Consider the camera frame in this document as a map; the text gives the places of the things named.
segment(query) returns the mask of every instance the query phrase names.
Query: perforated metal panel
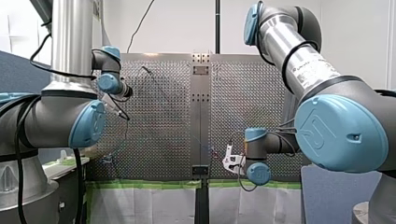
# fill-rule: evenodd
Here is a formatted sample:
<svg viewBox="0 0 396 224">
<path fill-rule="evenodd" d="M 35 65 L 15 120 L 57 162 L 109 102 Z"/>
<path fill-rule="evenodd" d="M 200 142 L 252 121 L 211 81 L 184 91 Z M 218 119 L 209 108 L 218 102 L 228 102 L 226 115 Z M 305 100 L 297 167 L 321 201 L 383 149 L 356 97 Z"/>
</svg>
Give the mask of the perforated metal panel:
<svg viewBox="0 0 396 224">
<path fill-rule="evenodd" d="M 281 120 L 285 88 L 276 68 L 260 57 L 213 55 L 211 62 L 210 178 L 235 178 L 221 163 L 230 137 L 248 127 L 274 129 Z M 235 135 L 233 154 L 242 152 L 243 136 Z M 298 180 L 302 162 L 302 155 L 268 155 L 275 180 Z"/>
<path fill-rule="evenodd" d="M 124 141 L 126 121 L 107 117 L 89 179 L 191 179 L 190 75 L 190 55 L 122 55 L 121 76 L 134 89 L 121 104 L 128 133 Z M 103 163 L 109 153 L 113 162 Z"/>
<path fill-rule="evenodd" d="M 203 161 L 192 158 L 202 156 L 195 153 L 196 148 L 206 150 L 210 157 L 210 178 L 236 178 L 221 163 L 228 140 L 233 132 L 247 127 L 274 129 L 280 123 L 285 91 L 280 74 L 258 56 L 210 55 L 209 84 L 192 77 L 191 61 L 188 54 L 122 55 L 121 76 L 134 88 L 134 97 L 121 104 L 131 117 L 128 133 L 124 141 L 126 122 L 108 115 L 96 157 L 87 170 L 89 179 L 191 179 L 191 162 Z M 199 92 L 191 90 L 192 80 L 198 86 L 211 85 L 202 87 L 211 90 L 208 118 L 205 113 L 209 125 L 201 122 L 199 127 L 201 135 L 205 129 L 209 133 L 208 146 L 192 146 L 202 137 L 191 134 L 197 128 L 191 121 L 191 97 Z M 239 133 L 233 140 L 233 153 L 242 148 L 243 134 Z M 110 153 L 113 162 L 103 163 L 103 156 Z M 268 158 L 275 180 L 299 180 L 302 155 Z"/>
</svg>

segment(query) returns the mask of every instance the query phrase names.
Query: white wall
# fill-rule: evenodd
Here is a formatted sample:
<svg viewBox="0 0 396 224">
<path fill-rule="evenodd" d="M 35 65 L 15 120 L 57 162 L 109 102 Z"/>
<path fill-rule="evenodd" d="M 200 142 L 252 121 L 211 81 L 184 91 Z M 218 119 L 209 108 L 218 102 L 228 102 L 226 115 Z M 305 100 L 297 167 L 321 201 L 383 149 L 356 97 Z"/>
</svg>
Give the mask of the white wall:
<svg viewBox="0 0 396 224">
<path fill-rule="evenodd" d="M 0 0 L 0 50 L 30 58 L 48 34 L 47 29 L 40 26 L 42 23 L 29 0 Z M 101 26 L 94 16 L 92 35 L 93 47 L 100 48 Z M 36 61 L 50 64 L 51 44 L 50 38 Z"/>
<path fill-rule="evenodd" d="M 323 55 L 342 74 L 361 77 L 375 89 L 390 87 L 392 1 L 322 1 Z"/>
<path fill-rule="evenodd" d="M 150 0 L 104 0 L 105 25 L 111 43 L 126 52 L 132 33 L 146 11 Z M 266 0 L 269 6 L 300 6 L 311 9 L 320 18 L 319 0 Z M 245 17 L 257 0 L 221 1 L 221 53 L 257 54 L 244 45 Z M 155 1 L 131 52 L 215 51 L 214 0 Z"/>
</svg>

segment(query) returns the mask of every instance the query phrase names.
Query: white clip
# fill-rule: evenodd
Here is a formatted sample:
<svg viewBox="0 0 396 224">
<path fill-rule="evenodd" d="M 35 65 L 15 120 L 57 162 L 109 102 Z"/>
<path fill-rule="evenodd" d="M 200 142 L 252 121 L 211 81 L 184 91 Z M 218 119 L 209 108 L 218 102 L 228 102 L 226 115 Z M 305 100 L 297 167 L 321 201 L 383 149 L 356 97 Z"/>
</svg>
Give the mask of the white clip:
<svg viewBox="0 0 396 224">
<path fill-rule="evenodd" d="M 232 155 L 232 150 L 233 150 L 233 145 L 227 145 L 227 150 L 225 153 L 225 157 L 223 159 L 223 166 L 224 169 L 230 171 L 233 174 L 239 174 L 244 175 L 244 169 L 243 167 L 245 166 L 245 157 L 241 155 Z"/>
</svg>

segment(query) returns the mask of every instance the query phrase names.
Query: label sticker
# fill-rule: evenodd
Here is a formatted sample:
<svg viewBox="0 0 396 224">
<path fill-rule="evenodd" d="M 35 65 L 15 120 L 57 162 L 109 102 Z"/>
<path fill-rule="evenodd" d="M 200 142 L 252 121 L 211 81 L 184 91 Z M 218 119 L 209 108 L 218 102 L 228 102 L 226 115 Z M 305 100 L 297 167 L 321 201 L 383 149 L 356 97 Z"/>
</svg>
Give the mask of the label sticker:
<svg viewBox="0 0 396 224">
<path fill-rule="evenodd" d="M 308 60 L 300 62 L 300 64 L 291 69 L 291 72 L 297 77 L 304 89 L 330 78 L 341 76 L 341 74 L 318 53 L 312 54 L 312 57 Z"/>
</svg>

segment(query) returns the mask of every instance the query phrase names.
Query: light blue joint cap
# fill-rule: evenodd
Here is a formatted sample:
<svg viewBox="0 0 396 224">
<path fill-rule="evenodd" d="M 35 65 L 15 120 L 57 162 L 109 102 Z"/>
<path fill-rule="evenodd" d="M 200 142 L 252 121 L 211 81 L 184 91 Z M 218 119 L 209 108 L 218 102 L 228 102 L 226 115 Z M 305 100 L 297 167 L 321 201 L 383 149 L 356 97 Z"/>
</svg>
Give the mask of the light blue joint cap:
<svg viewBox="0 0 396 224">
<path fill-rule="evenodd" d="M 255 45 L 255 37 L 257 32 L 257 4 L 250 7 L 245 20 L 244 41 L 246 45 Z"/>
<path fill-rule="evenodd" d="M 69 135 L 69 147 L 91 147 L 105 127 L 105 106 L 99 100 L 87 104 L 78 115 Z"/>
<path fill-rule="evenodd" d="M 98 87 L 101 91 L 110 94 L 120 93 L 120 83 L 113 75 L 104 73 L 98 78 Z"/>
<path fill-rule="evenodd" d="M 30 95 L 29 92 L 1 92 L 0 93 L 0 105 L 6 104 L 9 101 L 16 100 L 22 96 Z"/>
<path fill-rule="evenodd" d="M 245 130 L 245 141 L 253 142 L 267 134 L 265 128 L 248 128 Z"/>
<path fill-rule="evenodd" d="M 295 128 L 305 156 L 327 170 L 366 173 L 388 156 L 381 123 L 364 106 L 343 96 L 319 95 L 303 102 Z"/>
<path fill-rule="evenodd" d="M 262 186 L 271 180 L 271 170 L 265 163 L 255 162 L 247 168 L 247 178 L 253 184 Z"/>
<path fill-rule="evenodd" d="M 103 46 L 102 50 L 104 50 L 105 52 L 113 55 L 114 57 L 116 57 L 119 61 L 120 61 L 120 49 L 117 47 L 113 47 L 113 46 Z"/>
</svg>

